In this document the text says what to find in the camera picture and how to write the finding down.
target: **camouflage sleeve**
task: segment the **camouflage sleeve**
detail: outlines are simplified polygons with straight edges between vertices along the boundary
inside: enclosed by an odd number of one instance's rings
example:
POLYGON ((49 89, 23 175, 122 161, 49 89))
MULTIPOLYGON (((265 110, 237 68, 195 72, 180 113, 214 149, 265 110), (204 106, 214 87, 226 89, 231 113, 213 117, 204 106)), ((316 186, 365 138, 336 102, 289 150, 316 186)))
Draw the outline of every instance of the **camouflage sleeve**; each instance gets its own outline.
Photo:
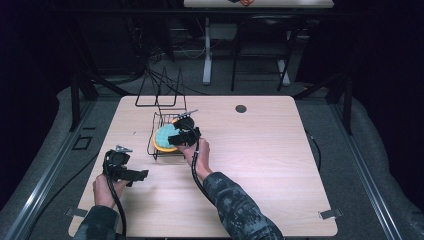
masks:
POLYGON ((255 201, 223 173, 210 174, 203 186, 232 239, 284 239, 278 227, 261 213, 255 201))
POLYGON ((74 240, 116 238, 118 213, 105 206, 94 206, 78 227, 74 240))

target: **gray carpet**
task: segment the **gray carpet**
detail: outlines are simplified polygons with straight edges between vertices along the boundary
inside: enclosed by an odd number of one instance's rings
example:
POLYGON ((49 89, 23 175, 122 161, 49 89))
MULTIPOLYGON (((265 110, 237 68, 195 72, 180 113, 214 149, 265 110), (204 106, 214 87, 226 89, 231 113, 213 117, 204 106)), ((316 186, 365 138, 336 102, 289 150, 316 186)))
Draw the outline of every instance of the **gray carpet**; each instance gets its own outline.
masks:
MULTIPOLYGON (((297 57, 293 66, 301 57, 302 42, 299 43, 297 57)), ((277 92, 278 82, 238 82, 236 90, 230 92, 231 61, 228 59, 228 48, 216 46, 212 82, 209 86, 202 84, 203 56, 189 59, 177 55, 175 62, 163 57, 156 64, 150 64, 152 69, 161 71, 165 66, 168 76, 176 77, 178 70, 183 71, 184 84, 187 95, 294 95, 303 90, 303 84, 293 83, 277 92)), ((289 69, 289 76, 294 79, 296 68, 289 69)), ((141 79, 119 85, 121 88, 136 93, 139 90, 141 79)), ((84 101, 85 109, 92 109, 84 119, 79 131, 74 133, 70 149, 64 156, 64 164, 57 171, 57 177, 51 186, 44 203, 49 201, 65 182, 87 164, 99 151, 107 133, 119 98, 109 89, 97 86, 101 95, 95 103, 84 101)), ((383 227, 378 219, 370 198, 361 181, 354 156, 343 137, 343 130, 338 127, 339 119, 335 116, 333 107, 323 100, 325 89, 305 100, 296 101, 305 129, 316 140, 322 155, 321 176, 332 208, 340 208, 344 216, 336 220, 338 234, 329 239, 387 239, 383 227)), ((56 160, 61 147, 69 138, 68 129, 71 126, 71 102, 69 89, 58 95, 61 107, 45 143, 34 159, 27 175, 15 191, 11 200, 0 214, 0 238, 4 239, 21 213, 26 201, 46 170, 46 166, 56 160)), ((366 164, 380 190, 393 221, 399 229, 402 239, 424 239, 424 235, 412 227, 412 213, 417 211, 402 194, 396 181, 388 172, 387 156, 384 146, 376 132, 366 111, 360 103, 354 101, 352 112, 353 138, 357 143, 366 164)), ((318 149, 311 141, 311 149, 318 160, 318 149)), ((68 208, 76 207, 86 185, 93 164, 89 164, 82 173, 75 178, 51 202, 45 212, 38 219, 31 239, 70 239, 67 229, 71 218, 64 215, 68 208)))

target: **black wire rack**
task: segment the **black wire rack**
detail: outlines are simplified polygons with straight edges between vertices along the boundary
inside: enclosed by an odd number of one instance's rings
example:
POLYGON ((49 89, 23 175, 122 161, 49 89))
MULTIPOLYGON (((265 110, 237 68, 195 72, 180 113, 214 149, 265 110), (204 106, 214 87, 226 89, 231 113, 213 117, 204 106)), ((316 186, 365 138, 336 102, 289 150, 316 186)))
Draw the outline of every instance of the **black wire rack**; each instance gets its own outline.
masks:
POLYGON ((162 73, 148 70, 143 77, 143 81, 138 93, 135 106, 136 107, 156 107, 157 111, 152 117, 152 131, 147 145, 147 153, 157 161, 159 156, 177 156, 182 155, 179 151, 163 152, 156 149, 153 145, 153 136, 155 132, 166 124, 171 124, 172 120, 178 115, 187 112, 187 103, 185 99, 184 87, 179 90, 180 86, 184 86, 183 75, 181 69, 178 71, 177 80, 168 77, 166 68, 163 68, 162 73), (154 101, 146 102, 145 96, 154 95, 154 101))

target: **desk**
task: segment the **desk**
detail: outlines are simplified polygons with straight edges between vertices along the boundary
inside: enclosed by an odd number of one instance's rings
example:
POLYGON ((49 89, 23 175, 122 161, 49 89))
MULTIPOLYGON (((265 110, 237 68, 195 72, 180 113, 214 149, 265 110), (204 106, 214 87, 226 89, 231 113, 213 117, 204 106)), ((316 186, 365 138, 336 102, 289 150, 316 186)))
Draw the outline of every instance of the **desk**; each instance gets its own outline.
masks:
MULTIPOLYGON (((184 6, 188 8, 332 8, 334 5, 332 0, 256 0, 248 7, 243 6, 240 2, 230 2, 228 0, 185 0, 184 6)), ((212 53, 210 51, 210 24, 209 18, 205 20, 205 66, 203 69, 203 84, 209 85, 212 72, 212 53)), ((284 69, 284 62, 278 61, 280 71, 284 69)), ((284 76, 283 83, 285 86, 290 84, 288 75, 284 76)))
MULTIPOLYGON (((149 170, 121 199, 128 237, 228 237, 183 157, 158 156, 155 161, 147 153, 157 108, 135 107, 135 101, 122 98, 78 208, 93 205, 92 182, 102 172, 105 153, 119 144, 134 151, 129 169, 149 170)), ((186 102, 187 110, 199 110, 192 118, 210 142, 211 168, 239 183, 285 236, 337 233, 334 219, 319 217, 330 205, 291 97, 187 96, 186 102), (238 113, 237 105, 247 111, 238 113)), ((71 236, 81 221, 73 218, 71 236)))

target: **human hand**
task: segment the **human hand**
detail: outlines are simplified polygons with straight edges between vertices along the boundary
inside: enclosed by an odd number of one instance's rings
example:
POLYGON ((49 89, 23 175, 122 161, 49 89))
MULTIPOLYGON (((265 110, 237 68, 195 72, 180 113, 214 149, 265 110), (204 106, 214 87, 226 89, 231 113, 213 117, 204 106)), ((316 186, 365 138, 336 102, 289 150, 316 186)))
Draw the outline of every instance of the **human hand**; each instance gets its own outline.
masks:
MULTIPOLYGON (((119 198, 122 196, 122 192, 128 183, 129 181, 126 180, 113 183, 113 187, 115 188, 115 192, 119 198)), ((93 191, 94 203, 96 205, 102 205, 109 208, 113 208, 115 206, 115 200, 112 197, 105 175, 100 174, 96 177, 96 180, 93 182, 93 191)))
MULTIPOLYGON (((193 163, 193 155, 196 150, 196 144, 187 146, 176 146, 183 153, 188 165, 191 167, 193 163)), ((204 138, 199 139, 199 154, 197 155, 196 173, 200 180, 204 180, 213 171, 209 168, 209 143, 204 138)))
POLYGON ((240 3, 247 7, 250 4, 252 4, 254 1, 255 0, 240 0, 240 3))

